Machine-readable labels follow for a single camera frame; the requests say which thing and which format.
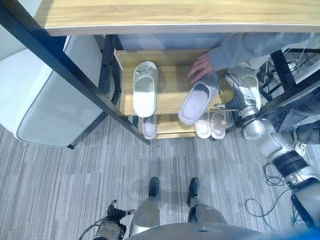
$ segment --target wooden shelf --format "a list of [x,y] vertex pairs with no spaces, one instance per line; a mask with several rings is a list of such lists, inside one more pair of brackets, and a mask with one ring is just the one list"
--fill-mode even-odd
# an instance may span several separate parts
[[195,132],[164,133],[157,135],[155,139],[191,138],[196,136],[197,134]]
[[[187,74],[193,62],[207,49],[185,50],[138,50],[117,51],[116,58],[123,68],[121,81],[120,111],[127,116],[135,115],[133,109],[133,74],[136,66],[143,61],[154,62],[159,70],[157,86],[157,137],[156,139],[196,137],[194,126],[183,124],[177,112],[191,89]],[[229,102],[234,97],[230,85],[221,77],[218,96],[210,103]]]
[[52,36],[320,32],[319,0],[42,0],[35,19]]
[[[156,114],[174,114],[180,110],[192,84],[187,78],[191,66],[158,66],[159,79],[157,87]],[[135,115],[133,105],[133,74],[135,67],[124,67],[122,73],[120,111],[127,116]],[[234,97],[230,85],[221,77],[218,96],[210,103],[227,103]]]
[[[183,124],[178,114],[165,114],[157,116],[155,139],[173,139],[197,137],[195,127],[193,125]],[[142,133],[142,126],[139,124],[139,131]]]
[[183,124],[177,114],[167,114],[157,116],[157,131],[161,134],[182,134],[182,133],[195,133],[196,130],[193,125]]

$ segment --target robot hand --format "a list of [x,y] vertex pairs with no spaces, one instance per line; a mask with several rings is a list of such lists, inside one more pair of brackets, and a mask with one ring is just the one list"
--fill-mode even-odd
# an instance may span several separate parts
[[133,215],[136,210],[127,211],[115,208],[117,200],[113,200],[106,209],[106,217],[103,218],[97,233],[92,240],[121,240],[124,238],[127,227],[120,223],[125,216]]
[[239,77],[227,73],[225,74],[225,80],[230,84],[234,92],[234,98],[225,104],[226,109],[242,111],[247,107],[256,106],[255,95]]

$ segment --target person's arm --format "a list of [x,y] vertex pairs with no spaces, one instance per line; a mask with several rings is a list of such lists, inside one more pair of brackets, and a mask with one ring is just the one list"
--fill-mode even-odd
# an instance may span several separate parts
[[210,71],[235,67],[241,62],[273,53],[289,44],[300,43],[313,36],[314,33],[234,33],[224,40],[221,46],[201,56],[192,66],[189,77],[193,76],[192,82],[196,82]]

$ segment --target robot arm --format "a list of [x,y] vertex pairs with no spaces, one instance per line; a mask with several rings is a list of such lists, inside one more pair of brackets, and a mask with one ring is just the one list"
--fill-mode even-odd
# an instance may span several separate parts
[[256,108],[256,101],[252,100],[250,88],[234,75],[228,74],[225,78],[234,89],[235,95],[226,107],[239,111],[242,136],[254,140],[260,152],[284,177],[285,183],[292,190],[292,203],[306,224],[319,226],[320,173],[274,130],[267,119],[259,119],[259,110]]
[[136,213],[134,209],[131,210],[121,210],[115,208],[114,204],[117,200],[113,200],[108,208],[106,209],[105,217],[96,221],[93,225],[88,227],[80,236],[79,240],[83,238],[83,236],[95,226],[99,226],[96,234],[93,236],[91,240],[122,240],[126,233],[127,227],[120,223],[120,220],[123,219],[127,215],[133,215]]

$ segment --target human hand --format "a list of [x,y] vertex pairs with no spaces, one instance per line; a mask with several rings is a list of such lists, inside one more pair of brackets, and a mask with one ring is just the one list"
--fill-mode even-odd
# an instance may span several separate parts
[[192,78],[192,84],[200,80],[204,75],[213,73],[214,67],[212,66],[209,55],[206,53],[198,57],[198,59],[192,65],[188,78]]

